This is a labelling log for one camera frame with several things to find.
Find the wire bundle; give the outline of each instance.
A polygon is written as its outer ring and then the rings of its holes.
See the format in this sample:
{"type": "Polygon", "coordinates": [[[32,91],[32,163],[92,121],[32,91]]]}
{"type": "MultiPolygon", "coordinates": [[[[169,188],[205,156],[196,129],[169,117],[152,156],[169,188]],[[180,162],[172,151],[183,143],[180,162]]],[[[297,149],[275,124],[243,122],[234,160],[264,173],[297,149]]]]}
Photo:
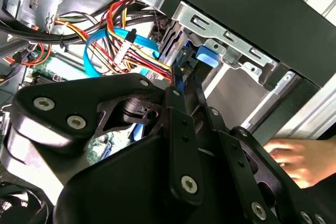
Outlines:
{"type": "MultiPolygon", "coordinates": [[[[32,67],[32,66],[36,66],[36,65],[40,65],[42,63],[44,63],[49,57],[50,57],[50,54],[51,54],[51,46],[48,46],[48,52],[47,54],[45,55],[44,57],[44,47],[42,44],[38,44],[40,49],[41,49],[41,52],[40,52],[40,55],[37,57],[37,59],[34,59],[30,62],[18,62],[19,65],[23,65],[23,66],[28,66],[28,67],[32,67]]],[[[5,57],[4,58],[4,61],[6,61],[8,64],[14,64],[15,63],[15,60],[11,57],[5,57]]]]}
{"type": "MultiPolygon", "coordinates": [[[[101,76],[108,72],[115,74],[127,73],[136,67],[141,67],[153,71],[171,81],[171,67],[156,60],[159,56],[157,45],[147,38],[136,36],[137,40],[127,49],[127,52],[122,58],[122,62],[117,64],[114,61],[114,58],[122,47],[124,38],[128,33],[126,30],[118,30],[118,32],[116,32],[116,29],[118,29],[116,27],[121,26],[125,28],[142,22],[153,22],[166,18],[163,15],[158,15],[154,10],[134,11],[133,4],[136,1],[137,0],[113,0],[111,3],[103,6],[91,15],[78,11],[59,15],[55,20],[55,25],[68,27],[74,32],[74,34],[70,35],[48,34],[28,28],[15,20],[6,10],[0,11],[0,18],[2,21],[0,22],[0,30],[10,33],[15,37],[35,42],[41,48],[41,53],[37,59],[29,62],[22,60],[22,62],[19,62],[22,66],[32,67],[45,62],[50,56],[51,45],[60,44],[63,46],[67,44],[86,44],[85,55],[87,55],[87,49],[91,50],[93,53],[91,59],[89,59],[88,56],[84,57],[85,62],[87,63],[85,65],[90,66],[91,73],[93,73],[91,75],[89,74],[89,76],[101,76]],[[97,18],[99,15],[101,15],[100,21],[98,21],[97,18]],[[82,30],[75,25],[75,23],[86,21],[91,22],[92,26],[85,30],[82,30]],[[45,57],[43,44],[49,45],[45,57]],[[139,46],[136,46],[136,44],[150,48],[154,51],[154,56],[151,57],[147,55],[139,46]],[[93,56],[97,57],[98,60],[106,66],[108,70],[107,72],[99,73],[94,68],[92,64],[93,56]]],[[[143,5],[141,3],[139,4],[139,2],[137,2],[136,5],[140,5],[141,8],[143,8],[143,5]]],[[[11,65],[15,62],[11,57],[5,57],[4,60],[11,65]]]]}
{"type": "Polygon", "coordinates": [[[44,57],[43,45],[40,44],[39,46],[41,48],[41,53],[40,53],[39,57],[37,57],[37,59],[32,60],[30,62],[24,62],[24,61],[28,58],[29,54],[32,51],[34,51],[35,45],[29,46],[27,49],[25,49],[23,52],[20,53],[21,62],[15,62],[15,60],[13,58],[5,57],[4,60],[8,64],[13,65],[13,68],[10,70],[10,72],[7,75],[0,77],[0,85],[4,85],[9,80],[13,79],[17,74],[19,74],[21,72],[23,66],[32,67],[32,66],[36,66],[36,65],[39,65],[39,64],[45,62],[50,56],[51,47],[49,46],[47,55],[44,57]]]}
{"type": "MultiPolygon", "coordinates": [[[[164,65],[163,63],[157,61],[156,59],[152,58],[151,56],[144,53],[138,46],[135,44],[132,44],[130,48],[127,50],[125,55],[122,59],[122,64],[119,62],[115,62],[115,57],[118,54],[118,51],[122,47],[124,43],[124,38],[128,34],[128,32],[123,33],[124,37],[119,36],[115,30],[114,30],[114,21],[116,20],[116,16],[121,14],[121,23],[122,26],[125,27],[127,25],[126,23],[126,16],[127,16],[127,8],[130,6],[135,0],[121,0],[119,2],[113,3],[108,11],[106,12],[106,23],[107,27],[105,29],[99,30],[95,33],[93,33],[89,40],[87,40],[85,52],[84,52],[84,61],[85,66],[87,70],[87,74],[92,77],[100,76],[100,74],[94,69],[91,62],[88,61],[88,55],[87,55],[87,48],[95,47],[97,44],[97,41],[100,39],[107,40],[108,43],[108,51],[111,53],[110,57],[107,57],[110,60],[111,66],[114,68],[114,73],[126,73],[130,72],[135,67],[141,67],[146,68],[150,71],[153,71],[157,73],[158,75],[162,76],[165,79],[168,79],[171,81],[171,75],[170,75],[170,69],[171,67],[164,65]]],[[[137,39],[135,39],[135,43],[140,44],[141,46],[144,46],[144,44],[141,44],[137,42],[137,39]]]]}

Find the black cable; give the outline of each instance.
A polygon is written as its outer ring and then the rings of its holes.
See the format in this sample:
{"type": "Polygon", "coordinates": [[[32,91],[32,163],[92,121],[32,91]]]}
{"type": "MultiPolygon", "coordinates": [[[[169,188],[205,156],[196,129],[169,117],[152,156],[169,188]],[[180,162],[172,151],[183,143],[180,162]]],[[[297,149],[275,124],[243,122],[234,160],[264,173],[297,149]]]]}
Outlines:
{"type": "MultiPolygon", "coordinates": [[[[93,12],[92,14],[90,14],[90,16],[92,17],[96,17],[100,14],[102,14],[103,12],[105,12],[106,10],[108,10],[110,8],[110,6],[116,2],[118,2],[120,0],[112,0],[111,2],[105,4],[104,6],[100,7],[98,10],[96,10],[95,12],[93,12]]],[[[69,14],[72,14],[73,12],[67,12],[67,13],[63,13],[60,15],[60,17],[62,16],[66,16],[66,15],[69,15],[69,14]]]]}
{"type": "MultiPolygon", "coordinates": [[[[23,61],[23,60],[27,59],[30,52],[25,50],[21,54],[22,54],[22,61],[23,61]]],[[[7,83],[9,80],[12,80],[18,73],[20,73],[22,67],[23,67],[22,65],[16,65],[15,67],[13,67],[10,70],[10,72],[3,77],[3,81],[0,81],[0,86],[7,83]]]]}
{"type": "MultiPolygon", "coordinates": [[[[142,18],[135,18],[132,20],[127,20],[126,25],[127,26],[132,26],[132,25],[137,25],[140,23],[147,23],[147,22],[154,22],[157,19],[165,18],[164,15],[159,15],[159,16],[148,16],[148,17],[142,17],[142,18]]],[[[106,26],[106,22],[103,22],[102,28],[106,26]]],[[[86,33],[91,33],[98,29],[100,27],[99,24],[96,24],[94,26],[89,27],[88,29],[84,30],[86,33]]],[[[23,40],[28,40],[34,43],[44,43],[44,44],[50,44],[50,45],[58,45],[61,43],[61,36],[56,35],[56,34],[47,34],[45,32],[41,31],[35,31],[33,29],[30,29],[30,32],[27,31],[20,31],[20,30],[15,30],[12,28],[9,28],[5,26],[4,24],[0,23],[0,31],[3,31],[8,34],[12,34],[13,36],[23,39],[23,40]]],[[[76,34],[71,34],[71,35],[64,35],[63,36],[63,43],[65,45],[68,44],[74,44],[81,42],[81,39],[78,38],[76,34]]]]}
{"type": "Polygon", "coordinates": [[[126,1],[126,2],[124,2],[124,3],[122,3],[121,5],[120,5],[120,7],[118,8],[118,10],[116,11],[116,13],[114,14],[114,16],[113,16],[113,23],[115,22],[115,20],[116,20],[116,18],[118,17],[118,16],[120,16],[121,15],[121,13],[127,8],[127,7],[129,7],[132,3],[133,3],[133,1],[134,0],[128,0],[128,1],[126,1]]]}
{"type": "Polygon", "coordinates": [[[108,30],[107,30],[107,27],[105,28],[105,36],[106,36],[106,40],[107,40],[107,44],[108,44],[108,47],[109,47],[109,49],[110,49],[110,52],[111,52],[111,57],[112,57],[112,59],[114,59],[115,58],[115,55],[114,55],[114,52],[113,52],[113,46],[115,46],[115,44],[113,44],[113,42],[112,42],[112,40],[111,40],[111,38],[110,38],[110,36],[109,36],[109,33],[108,33],[108,30]]]}

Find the finger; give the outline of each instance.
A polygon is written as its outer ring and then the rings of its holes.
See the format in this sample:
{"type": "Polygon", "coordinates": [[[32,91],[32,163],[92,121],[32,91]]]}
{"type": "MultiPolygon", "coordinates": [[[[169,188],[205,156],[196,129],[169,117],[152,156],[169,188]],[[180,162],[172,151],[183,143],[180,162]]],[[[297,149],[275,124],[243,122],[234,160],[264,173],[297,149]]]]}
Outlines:
{"type": "Polygon", "coordinates": [[[302,173],[300,172],[300,169],[297,168],[297,166],[285,164],[282,169],[288,174],[289,177],[302,179],[302,173]]]}
{"type": "Polygon", "coordinates": [[[292,178],[294,180],[294,182],[300,187],[300,188],[307,188],[307,187],[310,187],[311,185],[302,180],[302,179],[299,179],[299,178],[292,178]]]}
{"type": "Polygon", "coordinates": [[[290,139],[272,139],[264,146],[268,153],[275,149],[297,150],[299,147],[301,147],[300,144],[290,139]]]}
{"type": "Polygon", "coordinates": [[[297,152],[277,149],[269,154],[277,163],[297,163],[303,159],[297,152]]]}

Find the silver screw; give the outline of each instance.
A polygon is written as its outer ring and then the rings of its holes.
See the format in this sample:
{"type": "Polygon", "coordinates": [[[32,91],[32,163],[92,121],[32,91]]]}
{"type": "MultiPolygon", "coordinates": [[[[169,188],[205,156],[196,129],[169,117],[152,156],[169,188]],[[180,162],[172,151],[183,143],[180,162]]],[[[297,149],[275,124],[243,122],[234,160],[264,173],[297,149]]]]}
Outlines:
{"type": "Polygon", "coordinates": [[[140,83],[144,86],[149,86],[149,83],[146,82],[145,80],[140,80],[140,83]]]}
{"type": "Polygon", "coordinates": [[[33,103],[36,108],[44,111],[52,110],[55,107],[54,101],[46,97],[38,97],[33,103]]]}
{"type": "Polygon", "coordinates": [[[315,217],[319,221],[319,224],[327,224],[326,221],[318,214],[315,214],[315,217]]]}
{"type": "Polygon", "coordinates": [[[252,211],[260,220],[266,220],[266,212],[264,208],[258,202],[252,202],[252,211]]]}
{"type": "Polygon", "coordinates": [[[195,194],[197,192],[197,183],[192,177],[183,176],[181,179],[181,185],[183,189],[190,194],[195,194]]]}
{"type": "Polygon", "coordinates": [[[308,224],[313,224],[313,221],[305,211],[301,211],[301,215],[308,224]]]}
{"type": "Polygon", "coordinates": [[[214,114],[214,115],[219,115],[219,112],[215,109],[211,109],[211,112],[214,114]]]}
{"type": "Polygon", "coordinates": [[[243,136],[247,136],[247,133],[246,133],[244,130],[240,129],[239,132],[240,132],[243,136]]]}
{"type": "Polygon", "coordinates": [[[86,126],[86,121],[84,118],[78,115],[72,115],[67,119],[67,123],[71,128],[80,130],[86,126]]]}

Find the blue tab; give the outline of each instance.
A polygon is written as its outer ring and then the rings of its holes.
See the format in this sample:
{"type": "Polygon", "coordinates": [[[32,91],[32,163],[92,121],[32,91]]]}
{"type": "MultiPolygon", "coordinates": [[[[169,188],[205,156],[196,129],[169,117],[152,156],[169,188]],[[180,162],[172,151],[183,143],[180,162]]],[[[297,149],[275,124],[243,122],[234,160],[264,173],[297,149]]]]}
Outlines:
{"type": "Polygon", "coordinates": [[[205,64],[208,64],[213,68],[218,66],[218,54],[212,52],[204,46],[199,47],[196,54],[196,59],[204,62],[205,64]]]}

